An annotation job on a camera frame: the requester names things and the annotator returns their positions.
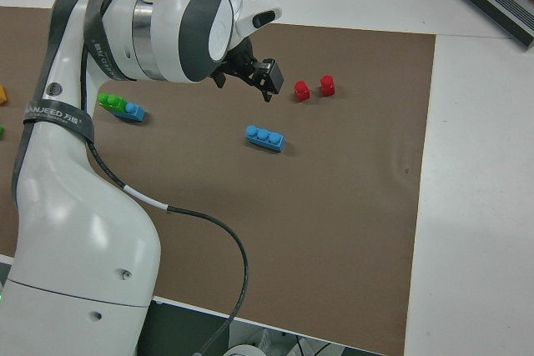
white cable sleeve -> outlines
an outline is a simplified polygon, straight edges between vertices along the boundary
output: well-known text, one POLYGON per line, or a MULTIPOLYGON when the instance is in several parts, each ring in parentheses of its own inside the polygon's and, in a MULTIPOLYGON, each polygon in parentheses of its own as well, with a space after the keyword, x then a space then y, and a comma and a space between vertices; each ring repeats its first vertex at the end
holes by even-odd
POLYGON ((157 200, 153 200, 152 198, 149 198, 146 195, 143 195, 141 192, 137 192, 135 189, 129 187, 128 185, 124 185, 123 191, 132 195, 134 198, 139 199, 141 202, 145 202, 146 204, 149 204, 150 206, 154 206, 155 208, 161 208, 162 210, 167 210, 169 207, 168 204, 164 204, 161 202, 158 202, 157 200))

green block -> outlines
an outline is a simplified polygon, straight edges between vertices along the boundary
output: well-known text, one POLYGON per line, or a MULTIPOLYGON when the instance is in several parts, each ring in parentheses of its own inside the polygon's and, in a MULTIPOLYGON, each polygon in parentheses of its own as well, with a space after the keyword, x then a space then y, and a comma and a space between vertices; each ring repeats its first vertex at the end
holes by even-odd
POLYGON ((109 112, 126 113, 127 102, 119 96, 100 93, 98 103, 109 112))

brown board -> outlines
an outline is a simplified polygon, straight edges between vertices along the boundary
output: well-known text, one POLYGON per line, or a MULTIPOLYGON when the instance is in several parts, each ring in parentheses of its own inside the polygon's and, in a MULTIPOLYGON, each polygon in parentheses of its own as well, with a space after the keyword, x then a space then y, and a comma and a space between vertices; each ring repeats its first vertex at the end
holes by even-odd
MULTIPOLYGON (((9 99, 0 106, 0 253, 8 256, 17 236, 11 170, 48 14, 0 8, 9 99)), ((148 115, 125 123, 97 108, 97 148, 131 187, 239 234, 251 265, 240 317, 401 355, 435 37, 275 24, 252 38, 255 56, 275 58, 285 75, 271 103, 236 78, 223 89, 210 80, 109 83, 101 92, 148 115), (334 77, 332 97, 320 95, 323 75, 334 77), (299 80, 311 91, 303 103, 293 94, 299 80), (283 133, 284 152, 248 144, 250 124, 283 133)), ((162 244, 155 294, 228 313, 242 279, 231 239, 201 220, 145 209, 162 244)))

white tabletop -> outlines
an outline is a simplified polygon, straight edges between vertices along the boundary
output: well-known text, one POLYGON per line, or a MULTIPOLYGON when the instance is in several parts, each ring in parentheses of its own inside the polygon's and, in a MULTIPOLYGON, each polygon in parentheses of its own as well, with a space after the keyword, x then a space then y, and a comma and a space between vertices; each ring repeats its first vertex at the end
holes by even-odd
POLYGON ((438 35, 406 356, 534 354, 532 54, 462 0, 280 1, 281 23, 438 35))

red block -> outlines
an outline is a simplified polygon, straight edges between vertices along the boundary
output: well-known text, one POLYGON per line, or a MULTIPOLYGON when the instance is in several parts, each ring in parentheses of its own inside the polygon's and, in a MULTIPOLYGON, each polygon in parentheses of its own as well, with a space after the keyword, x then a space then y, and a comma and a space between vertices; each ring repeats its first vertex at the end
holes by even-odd
POLYGON ((299 102, 310 98, 310 90, 304 81, 298 81, 295 84, 295 95, 299 99, 299 102))
POLYGON ((323 96, 332 96, 335 93, 334 79, 330 75, 325 75, 320 79, 320 90, 323 96))

